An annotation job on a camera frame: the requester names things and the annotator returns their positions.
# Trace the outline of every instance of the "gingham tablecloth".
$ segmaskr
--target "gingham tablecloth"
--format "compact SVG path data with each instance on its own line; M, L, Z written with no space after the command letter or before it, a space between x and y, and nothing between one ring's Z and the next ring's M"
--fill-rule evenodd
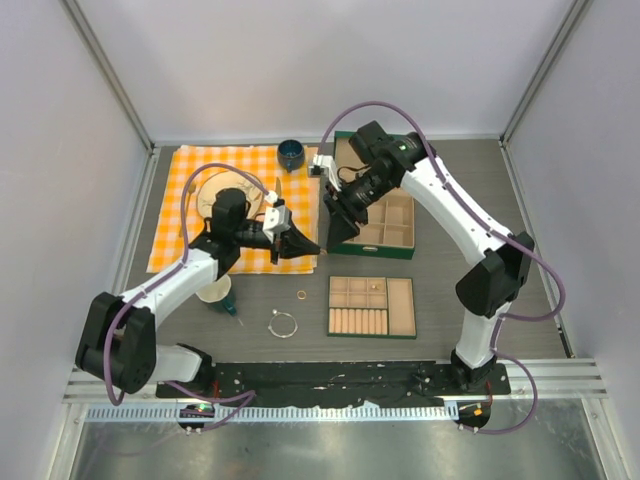
M317 239L319 182L307 176L305 168L287 173L277 161L275 146L257 147L194 147L183 145L174 154L169 169L169 178L164 191L164 199L147 272L156 273L173 263L181 255L183 243L180 238L180 195L193 171L212 162L233 165L258 177L268 190L275 190L276 178L282 185L281 197L291 209L293 221L308 238ZM306 148L310 158L315 148ZM187 209L187 229L189 241L202 231L204 222L196 210L196 196L200 187L212 175L224 171L211 168L201 172L195 179L196 191L191 195ZM261 212L267 203L263 202ZM244 248L240 259L230 273L313 273L315 256L305 256L291 260L280 260L278 265L269 261L269 252Z

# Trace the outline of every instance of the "metal ring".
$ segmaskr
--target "metal ring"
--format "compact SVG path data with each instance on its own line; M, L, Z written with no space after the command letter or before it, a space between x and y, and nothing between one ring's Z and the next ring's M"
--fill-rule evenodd
M278 337L278 338L289 338L289 337L293 337L293 335L298 331L298 322L296 321L295 317L293 315L291 315L290 313L285 313L285 312L279 312L277 310L273 310L273 317L271 317L271 320L269 320L269 331L271 332L271 335L273 335L274 337ZM283 315L285 317L289 317L291 320L293 320L293 332L291 333L287 333L286 335L281 335L279 333L276 333L276 331L273 329L273 321L279 317L280 315Z

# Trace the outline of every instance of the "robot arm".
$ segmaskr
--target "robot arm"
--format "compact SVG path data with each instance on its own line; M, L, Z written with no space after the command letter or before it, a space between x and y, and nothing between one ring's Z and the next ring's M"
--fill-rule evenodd
M133 301L118 325L126 328L114 337L109 353L113 385L135 393L148 382L175 380L206 391L211 385L211 357L186 345L156 345L162 322L187 298L227 273L243 247L269 250L272 263L320 253L320 247L297 230L284 201L274 199L264 222L247 219L246 205L241 190L223 190L205 219L205 229L189 244L186 259L120 296L98 295L89 308L76 365L104 380L107 332L116 314Z
M349 143L367 168L346 183L337 177L333 159L319 155L309 165L311 176L326 175L325 204L330 213L327 248L360 233L368 222L367 207L393 188L401 187L425 207L451 236L472 269L456 285L465 307L462 335L451 355L461 386L482 382L495 363L491 336L526 282L530 259L480 228L444 187L416 133L400 139L388 135L377 122L358 129ZM491 231L514 238L533 250L526 232L513 236L487 214L461 187L436 156L445 181L452 184L469 207L485 219Z

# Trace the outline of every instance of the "round wooden board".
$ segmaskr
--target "round wooden board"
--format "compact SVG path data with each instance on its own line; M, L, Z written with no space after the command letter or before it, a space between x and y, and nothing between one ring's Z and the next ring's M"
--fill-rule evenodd
M210 217L211 206L218 192L226 188L238 188L244 192L247 201L251 204L247 218L254 218L258 214L264 200L264 194L260 189L236 172L221 172L207 179L200 187L196 196L198 215L202 218Z

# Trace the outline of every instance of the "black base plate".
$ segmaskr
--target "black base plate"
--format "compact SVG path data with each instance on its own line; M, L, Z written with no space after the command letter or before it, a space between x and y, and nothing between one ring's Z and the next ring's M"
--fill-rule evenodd
M435 362L218 363L215 369L219 397L255 390L254 407L344 408L365 400L383 408L429 407L443 405L437 396L487 393L484 385L463 391L451 366ZM504 365L496 364L487 380L493 395L511 393ZM158 396L182 395L159 388Z

